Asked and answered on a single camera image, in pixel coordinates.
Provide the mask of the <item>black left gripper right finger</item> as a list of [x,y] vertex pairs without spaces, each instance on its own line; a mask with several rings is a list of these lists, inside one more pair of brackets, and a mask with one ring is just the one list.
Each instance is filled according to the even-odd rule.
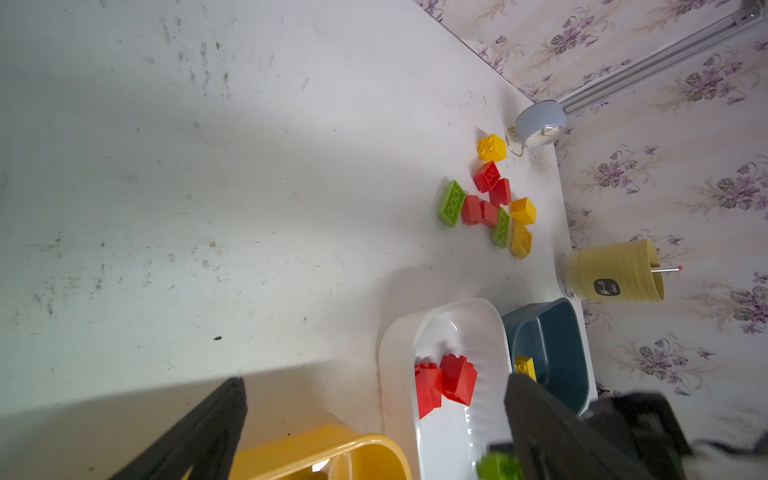
[[504,406],[525,479],[649,479],[530,377],[508,377]]

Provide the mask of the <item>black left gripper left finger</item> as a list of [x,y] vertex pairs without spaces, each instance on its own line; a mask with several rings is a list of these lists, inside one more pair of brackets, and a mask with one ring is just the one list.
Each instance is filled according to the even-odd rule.
[[244,380],[224,381],[115,479],[227,479],[247,416]]

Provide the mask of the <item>yellow lego brick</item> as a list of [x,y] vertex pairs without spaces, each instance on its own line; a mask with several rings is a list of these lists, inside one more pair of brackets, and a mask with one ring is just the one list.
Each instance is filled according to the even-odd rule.
[[525,224],[515,221],[513,226],[511,253],[518,259],[527,258],[532,250],[533,236]]
[[514,358],[514,369],[517,374],[525,375],[537,382],[537,374],[534,359],[526,356],[516,356]]
[[513,201],[509,206],[509,214],[522,225],[532,225],[537,220],[537,209],[529,197]]
[[499,136],[492,134],[477,143],[477,154],[483,162],[500,162],[507,158],[507,144]]

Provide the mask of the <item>red lego brick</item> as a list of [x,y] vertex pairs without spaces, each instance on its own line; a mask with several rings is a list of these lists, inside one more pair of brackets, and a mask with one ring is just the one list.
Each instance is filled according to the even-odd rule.
[[480,222],[489,228],[498,225],[498,208],[492,203],[482,200],[480,202],[481,218]]
[[485,162],[473,175],[475,186],[481,193],[488,193],[493,190],[500,179],[501,174],[493,161]]
[[490,203],[496,207],[502,207],[509,205],[512,200],[510,181],[507,178],[500,178],[489,191]]
[[442,370],[436,363],[421,363],[414,368],[419,418],[424,419],[442,406]]
[[477,225],[482,219],[481,201],[476,195],[467,195],[461,209],[461,219],[466,225]]
[[465,356],[446,354],[441,359],[440,369],[443,396],[470,406],[478,377],[474,365]]

